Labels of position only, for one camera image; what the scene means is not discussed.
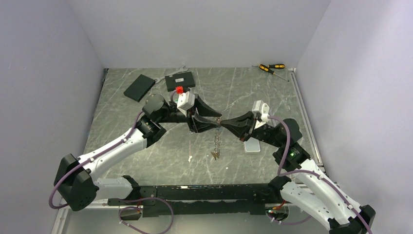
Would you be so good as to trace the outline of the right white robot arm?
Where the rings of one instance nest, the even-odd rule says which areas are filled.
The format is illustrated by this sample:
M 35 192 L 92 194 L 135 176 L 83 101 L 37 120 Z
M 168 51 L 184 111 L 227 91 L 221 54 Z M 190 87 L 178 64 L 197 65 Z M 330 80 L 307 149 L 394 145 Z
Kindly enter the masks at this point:
M 269 198 L 285 200 L 309 214 L 330 234 L 370 234 L 375 210 L 345 194 L 300 146 L 300 127 L 292 118 L 248 112 L 220 125 L 241 141 L 254 138 L 275 146 L 279 168 L 268 186 Z

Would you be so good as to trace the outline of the large metal keyring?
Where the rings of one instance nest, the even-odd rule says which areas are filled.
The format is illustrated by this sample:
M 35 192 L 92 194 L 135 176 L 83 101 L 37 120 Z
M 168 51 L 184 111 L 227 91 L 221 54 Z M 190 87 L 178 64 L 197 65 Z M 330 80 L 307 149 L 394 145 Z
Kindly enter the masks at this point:
M 221 153 L 221 126 L 219 125 L 214 132 L 214 149 L 211 151 L 211 154 L 214 160 L 220 158 Z

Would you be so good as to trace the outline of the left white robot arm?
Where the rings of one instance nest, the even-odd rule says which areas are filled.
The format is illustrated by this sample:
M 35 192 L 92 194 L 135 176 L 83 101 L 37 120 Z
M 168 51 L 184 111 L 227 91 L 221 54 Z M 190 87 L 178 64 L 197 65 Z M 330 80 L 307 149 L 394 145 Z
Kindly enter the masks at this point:
M 144 150 L 166 133 L 162 123 L 185 123 L 191 132 L 202 133 L 218 128 L 210 120 L 221 117 L 203 100 L 190 91 L 178 101 L 166 101 L 160 94 L 147 98 L 132 127 L 110 143 L 87 154 L 62 158 L 49 196 L 49 206 L 60 209 L 69 206 L 73 211 L 86 208 L 95 200 L 119 199 L 129 205 L 140 198 L 140 186 L 130 176 L 101 178 L 112 166 L 132 154 Z

